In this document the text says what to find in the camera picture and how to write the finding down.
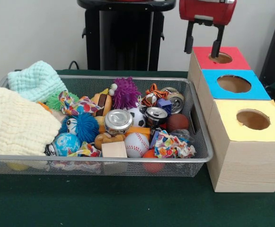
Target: yellow box top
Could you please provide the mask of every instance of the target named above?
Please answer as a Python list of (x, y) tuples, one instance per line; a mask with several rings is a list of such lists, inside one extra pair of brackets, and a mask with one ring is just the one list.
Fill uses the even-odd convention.
[(215, 100), (232, 141), (275, 142), (275, 102)]

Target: circular hole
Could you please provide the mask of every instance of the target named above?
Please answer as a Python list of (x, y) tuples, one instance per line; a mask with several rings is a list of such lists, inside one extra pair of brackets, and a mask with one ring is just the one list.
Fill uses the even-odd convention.
[(233, 61), (233, 58), (231, 58), (230, 55), (226, 53), (220, 52), (217, 58), (212, 58), (211, 54), (209, 55), (209, 59), (215, 63), (219, 64), (227, 64)]
[(263, 130), (270, 126), (269, 117), (258, 110), (241, 110), (236, 117), (240, 123), (250, 129)]
[(226, 91), (234, 93), (248, 92), (252, 88), (251, 84), (246, 79), (234, 75), (219, 77), (217, 83)]

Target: blue globe ball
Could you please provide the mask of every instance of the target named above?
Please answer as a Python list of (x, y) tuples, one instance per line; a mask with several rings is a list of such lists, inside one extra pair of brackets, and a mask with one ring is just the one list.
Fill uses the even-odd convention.
[(77, 136), (65, 132), (56, 137), (54, 141), (58, 156), (67, 156), (80, 149), (80, 140)]

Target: purple spiky ball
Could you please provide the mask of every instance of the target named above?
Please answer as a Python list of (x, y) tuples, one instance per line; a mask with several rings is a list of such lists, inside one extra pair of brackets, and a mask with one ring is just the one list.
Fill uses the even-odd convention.
[(141, 93), (138, 91), (132, 77), (127, 79), (115, 79), (114, 83), (117, 84), (117, 90), (113, 96), (114, 109), (135, 108), (136, 103), (138, 102), (138, 96), (140, 96)]

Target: orange ball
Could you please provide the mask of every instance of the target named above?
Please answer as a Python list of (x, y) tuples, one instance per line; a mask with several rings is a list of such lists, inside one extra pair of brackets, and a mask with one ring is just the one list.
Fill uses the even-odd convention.
[[(144, 155), (143, 158), (157, 158), (154, 155), (154, 149), (148, 150)], [(160, 170), (163, 169), (163, 167), (165, 166), (164, 163), (146, 163), (144, 162), (143, 167), (146, 171), (148, 171), (149, 173), (155, 174), (157, 172), (159, 172)]]

